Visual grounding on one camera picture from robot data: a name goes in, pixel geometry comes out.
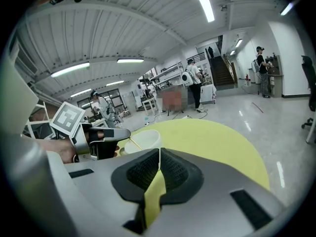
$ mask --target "chair backrest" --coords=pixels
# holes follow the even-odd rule
[[[311,89],[311,96],[309,106],[311,111],[315,111],[316,109],[316,72],[313,67],[313,63],[310,57],[302,55],[303,63],[302,68],[307,78],[309,87]]]

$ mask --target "yellow table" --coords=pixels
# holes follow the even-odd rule
[[[213,121],[185,118],[155,123],[133,132],[132,135],[151,129],[160,133],[165,148],[225,163],[267,190],[270,189],[267,170],[259,153],[235,130]],[[127,140],[120,141],[119,147],[124,147],[126,142]],[[148,201],[148,197],[150,201],[158,200],[164,193],[164,180],[159,171],[145,193],[145,201]],[[146,203],[145,213],[147,225],[150,225],[159,213],[159,207]]]

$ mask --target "black shirt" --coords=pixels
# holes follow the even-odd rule
[[[265,66],[262,65],[262,62],[265,63],[265,60],[263,59],[263,56],[262,56],[261,54],[258,55],[258,57],[257,57],[257,62],[258,62],[258,65],[260,66],[259,72],[260,72],[261,74],[265,74],[265,73],[267,72],[267,69],[266,69]]]

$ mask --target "ceiling light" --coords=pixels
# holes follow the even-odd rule
[[[144,59],[118,59],[117,63],[141,63]]]
[[[287,7],[285,7],[285,9],[283,9],[280,13],[281,13],[281,16],[284,16],[286,13],[288,13],[290,11],[290,9],[292,9],[293,7],[293,4],[292,3],[289,3]]]
[[[214,14],[213,14],[213,10],[212,10],[212,6],[209,0],[199,0],[199,2],[201,3],[203,10],[205,12],[206,18],[208,22],[212,22],[215,20],[214,18]]]
[[[86,68],[86,67],[89,67],[89,66],[90,66],[89,62],[81,63],[81,64],[78,64],[78,65],[75,65],[75,66],[72,66],[72,67],[60,70],[58,72],[55,72],[55,73],[51,74],[51,77],[53,77],[53,78],[54,77],[58,77],[58,76],[61,76],[63,74],[69,73],[71,71],[74,71],[74,70],[77,70],[77,69],[83,69],[83,68]]]
[[[116,81],[116,82],[112,82],[112,83],[108,83],[106,86],[110,86],[110,85],[114,85],[114,84],[119,84],[122,83],[124,81]]]
[[[89,104],[92,104],[93,102],[90,102],[90,103],[87,103],[87,104],[84,104],[84,105],[81,105],[81,107],[85,107],[85,106],[87,106],[87,105],[89,105]]]
[[[240,44],[241,44],[241,42],[242,42],[242,39],[238,40],[238,42],[237,42],[237,44],[236,44],[236,47],[239,47]]]
[[[76,94],[71,95],[70,97],[75,97],[75,96],[78,96],[78,95],[80,95],[80,94],[84,94],[84,93],[86,93],[86,92],[88,92],[88,91],[90,91],[90,90],[91,90],[91,89],[86,89],[86,90],[80,91],[80,92],[78,92],[78,93],[76,93]]]

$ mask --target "staircase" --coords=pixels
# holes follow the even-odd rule
[[[234,80],[221,56],[211,59],[217,86],[234,84]]]

